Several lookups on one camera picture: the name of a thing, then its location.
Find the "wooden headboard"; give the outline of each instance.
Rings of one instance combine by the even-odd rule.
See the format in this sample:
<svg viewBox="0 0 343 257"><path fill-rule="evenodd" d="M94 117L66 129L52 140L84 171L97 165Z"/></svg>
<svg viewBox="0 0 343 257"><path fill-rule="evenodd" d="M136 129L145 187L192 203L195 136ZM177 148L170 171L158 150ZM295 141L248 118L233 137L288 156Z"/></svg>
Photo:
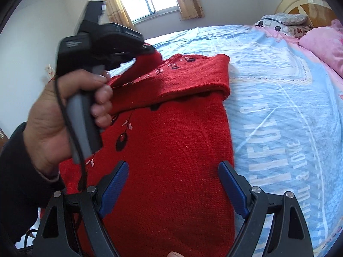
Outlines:
<svg viewBox="0 0 343 257"><path fill-rule="evenodd" d="M313 27L330 26L337 16L325 0L282 0L275 13L305 14Z"/></svg>

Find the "light blue bedsheet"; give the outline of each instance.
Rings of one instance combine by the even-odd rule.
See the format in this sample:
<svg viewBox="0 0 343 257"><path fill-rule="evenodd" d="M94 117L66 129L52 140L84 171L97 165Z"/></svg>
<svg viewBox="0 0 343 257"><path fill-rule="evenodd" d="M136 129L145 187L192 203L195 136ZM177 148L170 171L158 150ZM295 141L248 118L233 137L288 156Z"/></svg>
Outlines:
<svg viewBox="0 0 343 257"><path fill-rule="evenodd" d="M163 58L176 53L231 58L224 101L235 169L265 192L295 193L315 256L342 230L343 92L309 51L251 26L195 28L148 41ZM254 257L262 255L268 215ZM236 228L242 220L236 216Z"/></svg>

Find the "black sleeve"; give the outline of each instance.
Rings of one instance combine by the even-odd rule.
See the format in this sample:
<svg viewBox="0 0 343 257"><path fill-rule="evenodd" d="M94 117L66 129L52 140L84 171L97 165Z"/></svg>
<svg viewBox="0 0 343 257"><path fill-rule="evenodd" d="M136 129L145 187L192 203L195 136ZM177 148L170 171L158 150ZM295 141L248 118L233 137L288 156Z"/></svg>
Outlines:
<svg viewBox="0 0 343 257"><path fill-rule="evenodd" d="M61 178L50 183L33 167L23 141L25 125L16 129L0 155L0 222L13 243L36 222L38 207L46 207L52 194L65 188Z"/></svg>

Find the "pillow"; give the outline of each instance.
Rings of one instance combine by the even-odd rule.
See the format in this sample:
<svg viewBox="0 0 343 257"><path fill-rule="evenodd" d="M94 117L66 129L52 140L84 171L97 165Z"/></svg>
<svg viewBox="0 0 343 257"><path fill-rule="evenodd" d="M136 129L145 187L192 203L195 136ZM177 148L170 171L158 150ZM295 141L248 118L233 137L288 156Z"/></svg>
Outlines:
<svg viewBox="0 0 343 257"><path fill-rule="evenodd" d="M287 26L270 19L263 19L257 21L255 25L260 27L271 27L275 31L283 33L286 36L297 37L298 39L304 36L308 31L312 29L312 27L304 25Z"/></svg>
<svg viewBox="0 0 343 257"><path fill-rule="evenodd" d="M314 28L299 40L299 45L311 51L343 78L343 33L336 27L337 23L334 27Z"/></svg>
<svg viewBox="0 0 343 257"><path fill-rule="evenodd" d="M288 14L279 12L273 15L265 15L261 19L274 20L284 25L301 25L305 23L307 16L304 14Z"/></svg>
<svg viewBox="0 0 343 257"><path fill-rule="evenodd" d="M343 26L338 19L334 19L331 21L331 28L334 28L335 30L343 33Z"/></svg>

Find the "hand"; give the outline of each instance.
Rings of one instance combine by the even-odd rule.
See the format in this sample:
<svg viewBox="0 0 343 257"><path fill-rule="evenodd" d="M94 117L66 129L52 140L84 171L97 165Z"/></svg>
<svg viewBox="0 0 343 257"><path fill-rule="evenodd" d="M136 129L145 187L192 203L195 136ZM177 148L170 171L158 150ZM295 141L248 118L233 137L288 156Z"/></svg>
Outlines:
<svg viewBox="0 0 343 257"><path fill-rule="evenodd" d="M90 111L95 123L103 129L111 123L108 112L112 109L110 99L113 95L112 88L106 85L110 75L107 72L104 72L104 75L79 69L58 80L58 88L64 103L79 90L97 90L96 104ZM71 157L69 136L57 103L53 81L45 86L42 94L33 104L23 138L32 164L47 178L56 176L59 163Z"/></svg>
<svg viewBox="0 0 343 257"><path fill-rule="evenodd" d="M184 256L179 254L179 253L172 251L167 255L167 257L184 257Z"/></svg>

